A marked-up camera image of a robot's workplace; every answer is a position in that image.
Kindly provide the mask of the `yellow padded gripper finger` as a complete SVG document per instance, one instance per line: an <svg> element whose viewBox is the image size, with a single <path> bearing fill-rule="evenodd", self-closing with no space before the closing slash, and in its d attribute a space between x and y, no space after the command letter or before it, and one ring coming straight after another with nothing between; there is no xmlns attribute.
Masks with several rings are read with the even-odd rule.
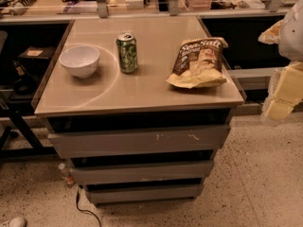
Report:
<svg viewBox="0 0 303 227"><path fill-rule="evenodd" d="M264 122L281 122L303 99L303 62L291 61L270 78L268 96L262 106Z"/></svg>

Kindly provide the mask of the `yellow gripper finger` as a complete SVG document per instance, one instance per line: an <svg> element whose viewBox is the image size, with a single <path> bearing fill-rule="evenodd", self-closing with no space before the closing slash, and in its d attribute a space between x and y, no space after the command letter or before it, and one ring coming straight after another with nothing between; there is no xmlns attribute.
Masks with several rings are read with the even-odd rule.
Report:
<svg viewBox="0 0 303 227"><path fill-rule="evenodd" d="M258 41L264 44L278 44L281 24L282 21L278 21L266 29L259 35Z"/></svg>

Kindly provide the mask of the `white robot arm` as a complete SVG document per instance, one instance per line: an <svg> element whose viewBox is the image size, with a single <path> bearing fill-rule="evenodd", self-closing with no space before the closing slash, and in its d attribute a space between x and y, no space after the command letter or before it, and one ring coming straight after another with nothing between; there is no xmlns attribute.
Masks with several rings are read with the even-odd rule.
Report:
<svg viewBox="0 0 303 227"><path fill-rule="evenodd" d="M270 78L268 96L262 106L262 121L282 122L303 99L303 0L298 0L285 17L258 37L264 44L277 44L279 54L290 60Z"/></svg>

